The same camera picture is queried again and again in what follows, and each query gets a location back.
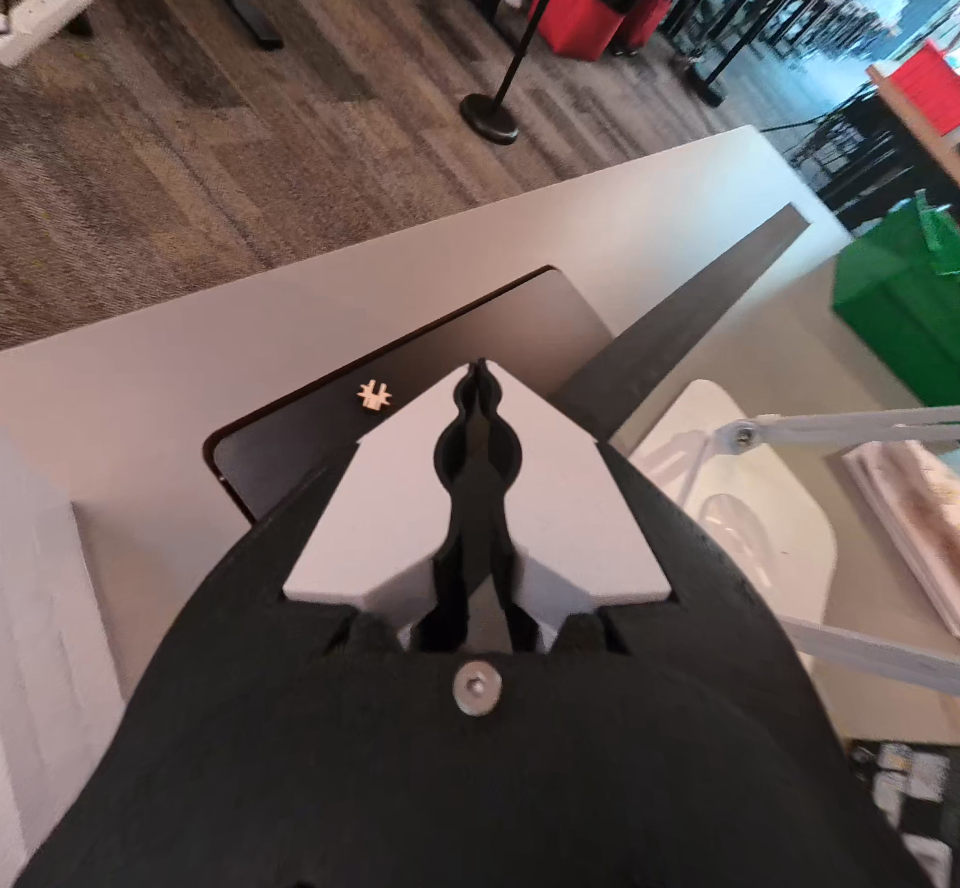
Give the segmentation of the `black rounded flat plate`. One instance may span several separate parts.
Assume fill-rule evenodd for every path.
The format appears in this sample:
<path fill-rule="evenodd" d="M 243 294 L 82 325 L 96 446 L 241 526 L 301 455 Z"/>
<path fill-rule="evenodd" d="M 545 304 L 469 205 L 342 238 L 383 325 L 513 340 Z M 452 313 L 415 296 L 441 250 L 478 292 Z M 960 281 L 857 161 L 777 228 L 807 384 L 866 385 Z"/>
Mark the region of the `black rounded flat plate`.
<path fill-rule="evenodd" d="M 249 523 L 264 518 L 336 452 L 454 369 L 484 357 L 551 398 L 614 335 L 554 267 L 542 267 L 222 426 L 204 442 L 211 474 Z M 390 407 L 357 392 L 385 381 Z"/>

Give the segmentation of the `red storage bin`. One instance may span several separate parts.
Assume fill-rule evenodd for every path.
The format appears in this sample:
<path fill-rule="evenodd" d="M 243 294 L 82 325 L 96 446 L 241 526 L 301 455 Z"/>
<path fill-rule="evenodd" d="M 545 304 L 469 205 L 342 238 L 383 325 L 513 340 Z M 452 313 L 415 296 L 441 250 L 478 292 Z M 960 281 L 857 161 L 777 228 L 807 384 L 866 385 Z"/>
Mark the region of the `red storage bin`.
<path fill-rule="evenodd" d="M 940 137 L 958 130 L 959 75 L 935 42 L 922 42 L 888 79 Z"/>

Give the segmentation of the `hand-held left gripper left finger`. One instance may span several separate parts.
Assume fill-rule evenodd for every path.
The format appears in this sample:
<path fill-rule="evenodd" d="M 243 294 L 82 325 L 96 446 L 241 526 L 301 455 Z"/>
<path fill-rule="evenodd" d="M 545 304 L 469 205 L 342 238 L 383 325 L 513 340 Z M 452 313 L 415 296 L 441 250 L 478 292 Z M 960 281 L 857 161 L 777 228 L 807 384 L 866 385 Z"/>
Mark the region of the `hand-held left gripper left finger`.
<path fill-rule="evenodd" d="M 467 363 L 360 438 L 283 583 L 288 601 L 348 606 L 424 650 L 469 630 L 458 483 L 470 458 Z"/>

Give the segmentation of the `green plastic bin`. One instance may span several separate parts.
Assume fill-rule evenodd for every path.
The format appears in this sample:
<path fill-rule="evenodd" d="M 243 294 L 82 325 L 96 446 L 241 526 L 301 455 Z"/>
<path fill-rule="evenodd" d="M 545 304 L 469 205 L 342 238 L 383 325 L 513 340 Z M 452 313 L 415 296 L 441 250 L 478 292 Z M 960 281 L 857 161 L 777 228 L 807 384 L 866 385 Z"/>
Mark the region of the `green plastic bin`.
<path fill-rule="evenodd" d="M 959 404 L 959 228 L 926 190 L 837 255 L 832 308 L 923 405 Z"/>

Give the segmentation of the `clear plastic bin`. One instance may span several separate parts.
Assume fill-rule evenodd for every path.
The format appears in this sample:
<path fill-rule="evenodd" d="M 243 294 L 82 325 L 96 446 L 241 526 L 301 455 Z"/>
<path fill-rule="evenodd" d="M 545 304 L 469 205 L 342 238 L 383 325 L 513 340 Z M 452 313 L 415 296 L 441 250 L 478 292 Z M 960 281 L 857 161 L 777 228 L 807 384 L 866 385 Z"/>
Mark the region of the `clear plastic bin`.
<path fill-rule="evenodd" d="M 74 506 L 2 433 L 2 886 L 75 802 L 124 708 Z"/>

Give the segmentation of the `instruction booklet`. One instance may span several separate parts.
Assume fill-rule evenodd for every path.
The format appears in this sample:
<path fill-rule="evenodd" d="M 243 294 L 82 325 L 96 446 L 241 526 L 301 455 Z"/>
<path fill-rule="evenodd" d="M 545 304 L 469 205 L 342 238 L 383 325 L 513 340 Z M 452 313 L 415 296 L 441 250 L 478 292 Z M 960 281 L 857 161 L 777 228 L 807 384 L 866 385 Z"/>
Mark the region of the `instruction booklet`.
<path fill-rule="evenodd" d="M 846 471 L 944 626 L 959 638 L 959 477 L 917 440 L 871 441 Z"/>

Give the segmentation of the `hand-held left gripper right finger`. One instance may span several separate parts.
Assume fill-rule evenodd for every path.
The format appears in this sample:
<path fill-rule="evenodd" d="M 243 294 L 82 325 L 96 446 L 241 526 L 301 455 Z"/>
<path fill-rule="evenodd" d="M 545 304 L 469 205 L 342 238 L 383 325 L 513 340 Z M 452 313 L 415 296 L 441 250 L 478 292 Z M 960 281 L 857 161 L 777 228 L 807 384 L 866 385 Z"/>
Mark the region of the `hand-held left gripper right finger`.
<path fill-rule="evenodd" d="M 480 407 L 503 486 L 495 578 L 513 647 L 551 648 L 576 615 L 666 602 L 666 572 L 596 438 L 489 359 Z"/>

